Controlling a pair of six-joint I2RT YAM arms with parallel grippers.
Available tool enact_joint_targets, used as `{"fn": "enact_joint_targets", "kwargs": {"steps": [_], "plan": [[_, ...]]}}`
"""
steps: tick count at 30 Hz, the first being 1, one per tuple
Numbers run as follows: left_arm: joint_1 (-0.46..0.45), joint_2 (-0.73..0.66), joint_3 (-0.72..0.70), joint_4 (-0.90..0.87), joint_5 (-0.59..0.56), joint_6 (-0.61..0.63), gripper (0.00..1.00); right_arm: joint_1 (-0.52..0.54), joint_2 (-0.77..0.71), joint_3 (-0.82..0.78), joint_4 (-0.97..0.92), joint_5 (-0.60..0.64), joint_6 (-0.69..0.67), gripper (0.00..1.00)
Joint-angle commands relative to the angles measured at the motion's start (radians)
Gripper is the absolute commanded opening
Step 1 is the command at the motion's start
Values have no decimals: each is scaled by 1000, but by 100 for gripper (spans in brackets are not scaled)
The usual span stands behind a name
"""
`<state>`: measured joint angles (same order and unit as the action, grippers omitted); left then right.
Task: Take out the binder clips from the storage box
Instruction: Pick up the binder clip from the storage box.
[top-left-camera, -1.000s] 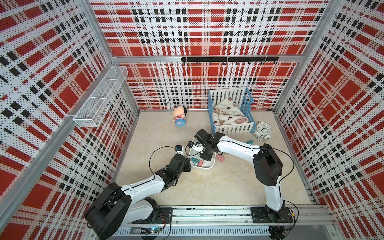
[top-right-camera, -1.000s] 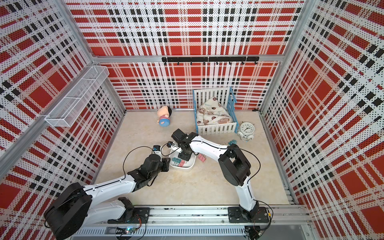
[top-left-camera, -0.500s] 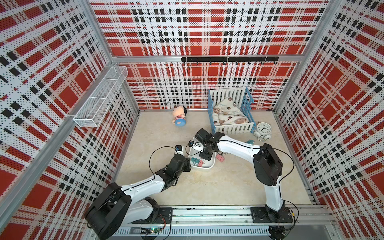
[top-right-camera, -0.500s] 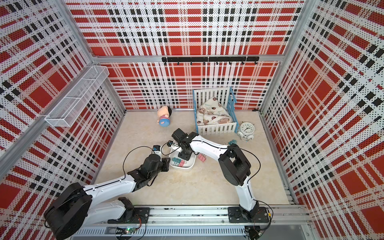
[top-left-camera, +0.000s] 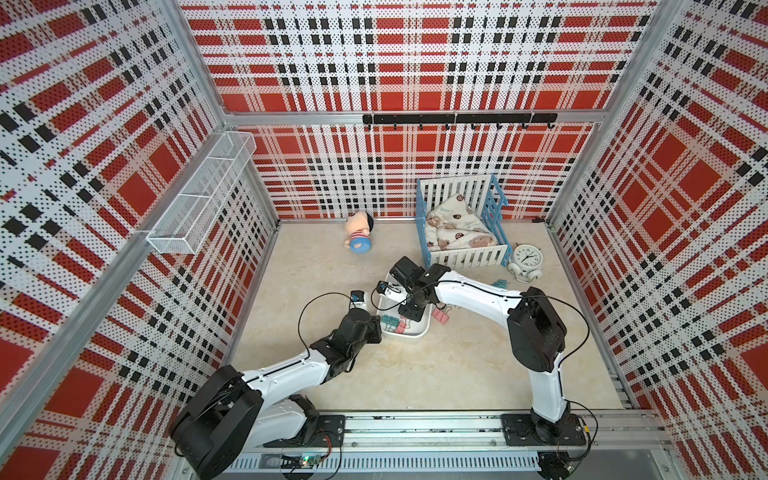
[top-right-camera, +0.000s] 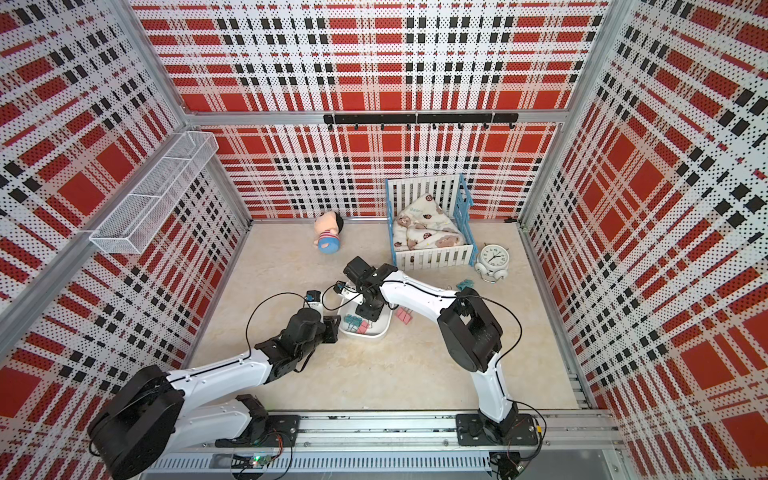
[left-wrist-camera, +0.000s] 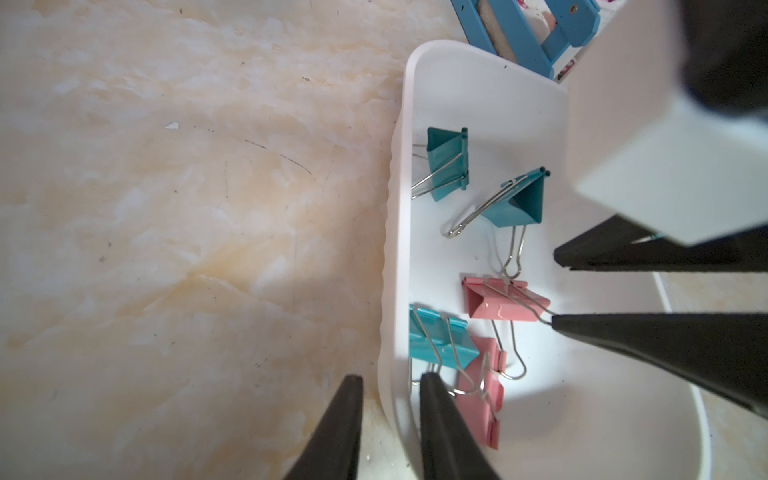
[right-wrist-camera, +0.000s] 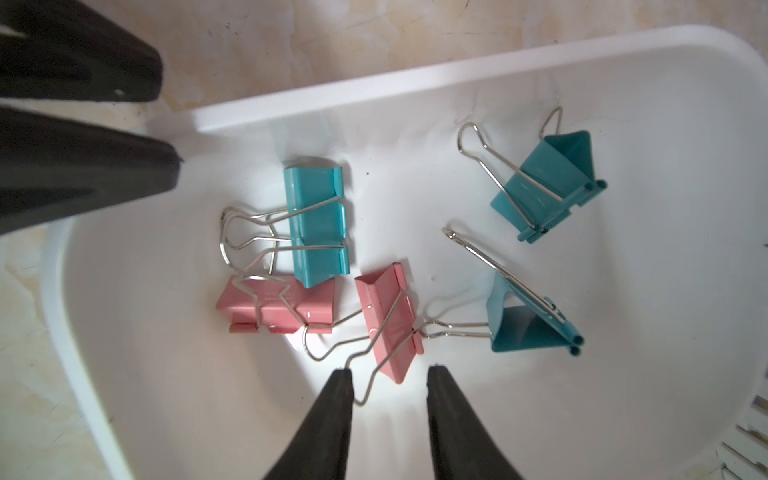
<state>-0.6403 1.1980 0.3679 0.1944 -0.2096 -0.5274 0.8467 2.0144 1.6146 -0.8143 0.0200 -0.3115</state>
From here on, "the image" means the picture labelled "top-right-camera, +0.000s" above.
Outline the white plastic storage box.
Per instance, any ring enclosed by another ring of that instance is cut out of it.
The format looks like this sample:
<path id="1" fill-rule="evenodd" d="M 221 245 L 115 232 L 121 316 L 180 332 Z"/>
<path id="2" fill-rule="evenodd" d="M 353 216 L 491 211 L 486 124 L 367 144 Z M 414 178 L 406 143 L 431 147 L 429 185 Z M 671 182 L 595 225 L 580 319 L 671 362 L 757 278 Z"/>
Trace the white plastic storage box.
<path id="1" fill-rule="evenodd" d="M 352 338 L 378 341 L 389 330 L 393 310 L 384 304 L 381 310 L 368 306 L 363 295 L 345 286 L 339 293 L 341 304 L 337 313 L 341 317 L 340 331 Z"/>

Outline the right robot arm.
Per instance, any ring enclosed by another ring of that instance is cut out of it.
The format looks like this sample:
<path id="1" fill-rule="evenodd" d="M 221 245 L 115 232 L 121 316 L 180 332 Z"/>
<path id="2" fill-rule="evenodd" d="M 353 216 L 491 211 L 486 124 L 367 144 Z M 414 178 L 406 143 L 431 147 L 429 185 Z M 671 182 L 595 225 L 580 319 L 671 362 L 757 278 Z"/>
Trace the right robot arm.
<path id="1" fill-rule="evenodd" d="M 393 265 L 374 267 L 361 257 L 344 268 L 349 284 L 335 290 L 344 297 L 343 315 L 377 323 L 390 321 L 398 307 L 434 322 L 454 362 L 471 375 L 479 413 L 500 425 L 515 416 L 501 372 L 503 328 L 475 290 L 445 290 L 406 275 Z"/>

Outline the teal binder clip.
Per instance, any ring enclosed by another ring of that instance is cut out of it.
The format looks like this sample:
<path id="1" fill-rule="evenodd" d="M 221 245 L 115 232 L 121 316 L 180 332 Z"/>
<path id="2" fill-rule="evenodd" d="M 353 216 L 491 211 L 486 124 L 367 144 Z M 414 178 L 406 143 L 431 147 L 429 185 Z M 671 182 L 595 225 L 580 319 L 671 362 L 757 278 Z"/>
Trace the teal binder clip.
<path id="1" fill-rule="evenodd" d="M 457 291 L 474 290 L 474 289 L 475 289 L 475 282 L 471 279 L 462 280 L 456 285 Z"/>
<path id="2" fill-rule="evenodd" d="M 363 320 L 356 315 L 347 314 L 344 316 L 342 324 L 345 331 L 358 333 Z"/>

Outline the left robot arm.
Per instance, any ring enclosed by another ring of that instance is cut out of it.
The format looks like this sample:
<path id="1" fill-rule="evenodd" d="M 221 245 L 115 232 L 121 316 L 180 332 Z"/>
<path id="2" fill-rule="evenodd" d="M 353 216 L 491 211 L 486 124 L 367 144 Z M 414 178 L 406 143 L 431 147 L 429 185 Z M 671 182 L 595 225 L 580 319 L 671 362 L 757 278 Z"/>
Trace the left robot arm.
<path id="1" fill-rule="evenodd" d="M 321 344 L 338 340 L 339 316 L 299 309 L 279 335 L 203 367 L 136 372 L 87 428 L 90 447 L 114 479 L 131 479 L 168 451 L 208 441 L 245 446 L 267 412 L 248 389 L 298 373 Z"/>

